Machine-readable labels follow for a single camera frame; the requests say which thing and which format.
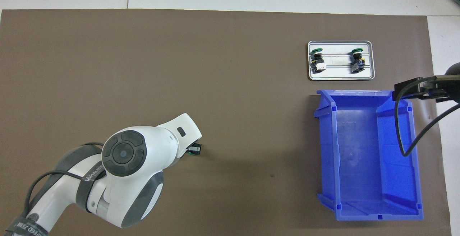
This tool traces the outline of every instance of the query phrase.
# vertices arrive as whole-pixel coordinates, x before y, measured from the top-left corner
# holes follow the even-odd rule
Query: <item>brown work surface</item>
[[[376,77],[312,82],[313,40],[372,42]],[[427,18],[192,10],[4,10],[0,228],[69,149],[188,113],[203,152],[166,169],[142,223],[69,207],[51,235],[450,235],[439,129],[419,143],[425,219],[339,222],[321,205],[316,91],[432,75]],[[414,101],[419,131],[436,116]]]

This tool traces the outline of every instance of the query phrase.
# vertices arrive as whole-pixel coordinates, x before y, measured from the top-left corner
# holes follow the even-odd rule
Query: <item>blue plastic bin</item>
[[[423,219],[417,149],[403,157],[391,91],[318,91],[322,194],[339,221]],[[415,138],[412,103],[399,104],[405,149]]]

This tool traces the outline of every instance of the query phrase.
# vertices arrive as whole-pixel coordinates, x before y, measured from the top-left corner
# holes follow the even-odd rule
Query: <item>metal tray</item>
[[[322,48],[322,57],[327,69],[315,73],[312,69],[312,50]],[[351,51],[363,49],[366,66],[359,73],[352,73],[350,65],[353,61]],[[369,80],[375,77],[372,44],[369,41],[310,41],[307,45],[308,76],[312,80]]]

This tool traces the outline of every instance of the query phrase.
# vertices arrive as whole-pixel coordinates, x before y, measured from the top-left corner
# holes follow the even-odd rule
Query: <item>electrical component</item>
[[[362,48],[356,48],[351,51],[351,54],[353,55],[353,62],[351,63],[351,72],[354,74],[363,71],[364,67],[366,66],[363,58],[363,53],[361,52],[363,52]]]
[[[187,152],[190,155],[199,155],[201,153],[201,146],[202,145],[200,143],[194,143],[189,147],[189,149],[187,149]]]
[[[358,64],[365,64],[363,70],[357,73],[351,71],[351,65],[355,61],[353,50],[361,48],[363,51]],[[319,61],[315,61],[317,53],[321,53]],[[370,80],[375,77],[372,43],[370,41],[309,41],[306,46],[307,73],[310,80]]]
[[[317,48],[312,50],[312,69],[314,73],[320,73],[327,69],[326,63],[322,59],[322,48]]]

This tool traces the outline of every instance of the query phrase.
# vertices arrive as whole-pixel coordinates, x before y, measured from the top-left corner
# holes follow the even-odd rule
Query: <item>black bracket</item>
[[[87,211],[88,213],[91,213],[87,208],[87,204],[92,186],[96,180],[101,179],[106,174],[107,172],[102,165],[102,161],[99,161],[85,174],[84,177],[82,177],[82,180],[80,180],[80,184],[78,185],[77,194],[75,197],[76,204],[79,208]]]
[[[404,93],[402,98],[418,98],[420,100],[436,99],[436,102],[458,100],[460,90],[460,75],[437,75],[435,77],[436,79],[432,82],[422,82],[413,86],[412,88],[409,88],[409,90]],[[406,85],[421,79],[423,78],[417,77],[405,82],[395,84],[393,101],[404,89],[404,87],[406,87]]]
[[[186,151],[187,153],[191,155],[199,155],[201,153],[201,144],[200,143],[194,143],[192,144]]]

